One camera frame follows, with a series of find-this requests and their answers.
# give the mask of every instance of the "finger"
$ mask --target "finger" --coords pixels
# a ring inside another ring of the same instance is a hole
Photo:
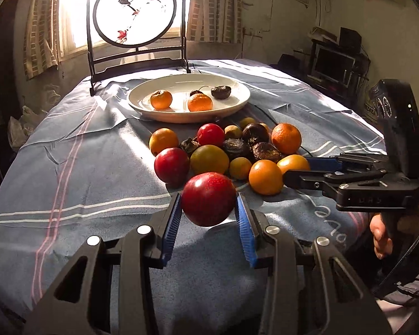
[[[378,241],[386,235],[385,224],[383,224],[381,214],[374,215],[370,223],[371,232]]]
[[[377,252],[377,249],[376,248],[374,248],[374,253],[376,254],[376,256],[377,256],[378,259],[383,259],[383,257],[385,257],[384,254]]]
[[[389,238],[385,246],[385,254],[390,255],[393,252],[393,241]]]
[[[382,239],[378,241],[376,238],[374,238],[374,248],[377,252],[384,254],[385,250],[388,246],[388,238]]]

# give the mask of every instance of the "red apple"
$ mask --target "red apple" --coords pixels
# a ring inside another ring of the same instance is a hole
[[[217,172],[197,175],[183,188],[183,212],[198,226],[211,227],[222,223],[235,204],[235,186],[228,177]]]
[[[161,181],[179,187],[188,175],[188,154],[177,147],[165,149],[155,157],[154,170]]]
[[[220,147],[225,141],[225,131],[214,123],[208,123],[199,128],[197,140],[200,146],[214,145]]]

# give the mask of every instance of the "window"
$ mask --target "window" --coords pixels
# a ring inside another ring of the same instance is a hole
[[[90,11],[96,0],[90,0]],[[177,14],[169,34],[179,36],[181,21],[181,2],[177,0]],[[189,0],[186,0],[186,16],[189,11]],[[59,0],[59,51],[61,60],[83,53],[87,49],[86,26],[87,0]],[[94,46],[105,44],[93,26],[90,25]]]

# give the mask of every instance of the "yellow fruit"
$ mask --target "yellow fruit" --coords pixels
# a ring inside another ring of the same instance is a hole
[[[245,157],[238,157],[230,163],[230,176],[236,180],[248,179],[248,173],[251,169],[251,162]]]
[[[278,167],[284,175],[287,170],[305,170],[309,171],[311,166],[305,157],[301,155],[289,155],[278,162]]]
[[[191,168],[196,175],[205,172],[218,172],[224,174],[230,166],[230,159],[219,147],[204,145],[191,155]]]
[[[241,120],[239,122],[239,126],[240,126],[240,128],[244,129],[245,127],[247,127],[251,123],[256,123],[256,120],[254,118],[247,117],[247,118],[244,118],[243,120]]]
[[[149,149],[154,156],[170,147],[179,147],[179,139],[174,131],[168,128],[160,128],[152,134],[149,140]]]
[[[248,174],[248,181],[251,188],[261,195],[276,195],[284,185],[281,170],[270,160],[254,163]]]
[[[264,126],[267,129],[267,132],[270,133],[270,129],[268,128],[268,126],[265,123],[259,123],[261,126]]]
[[[228,140],[229,138],[240,139],[242,137],[242,130],[238,126],[226,126],[225,127],[225,138]]]

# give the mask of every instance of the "human hand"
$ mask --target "human hand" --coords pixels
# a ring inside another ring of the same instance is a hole
[[[388,237],[381,214],[376,214],[371,220],[370,229],[374,236],[374,252],[379,259],[390,255],[393,251],[393,241]],[[419,208],[409,215],[400,218],[397,223],[400,232],[410,235],[419,235]]]
[[[387,229],[381,214],[373,216],[370,223],[371,233],[374,236],[374,252],[377,258],[382,259],[393,252],[393,241],[388,238]]]

